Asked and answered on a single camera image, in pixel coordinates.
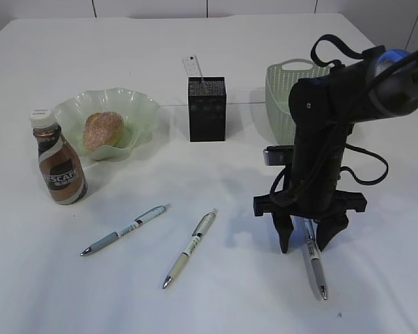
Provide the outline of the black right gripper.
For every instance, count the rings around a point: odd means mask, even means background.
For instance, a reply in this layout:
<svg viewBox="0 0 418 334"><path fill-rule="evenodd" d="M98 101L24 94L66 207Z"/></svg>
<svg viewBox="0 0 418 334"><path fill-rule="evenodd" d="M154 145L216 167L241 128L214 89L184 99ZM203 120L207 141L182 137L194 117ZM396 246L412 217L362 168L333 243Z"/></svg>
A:
<svg viewBox="0 0 418 334"><path fill-rule="evenodd" d="M254 197L255 216L272 215L282 253L288 252L294 230L291 216L319 221L316 243L324 251L348 227L346 212L364 212L362 193L337 189L347 137L356 122L372 120L376 109L366 96L370 64L332 68L321 77L301 78L288 94L295 123L293 157L276 178L269 194Z"/></svg>

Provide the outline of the blue black right robot arm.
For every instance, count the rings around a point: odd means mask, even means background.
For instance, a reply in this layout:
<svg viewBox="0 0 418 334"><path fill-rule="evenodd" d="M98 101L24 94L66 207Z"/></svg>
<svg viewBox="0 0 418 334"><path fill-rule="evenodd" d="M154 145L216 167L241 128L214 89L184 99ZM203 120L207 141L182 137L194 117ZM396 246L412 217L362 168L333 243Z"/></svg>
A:
<svg viewBox="0 0 418 334"><path fill-rule="evenodd" d="M324 249L348 226L347 211L363 212L363 194L340 191L347 137L360 122L406 116L418 109L418 50L367 49L359 62L335 65L326 76L299 80L289 109L295 123L293 156L269 194L256 196L254 213L272 215L283 253L295 216L313 219L316 242Z"/></svg>

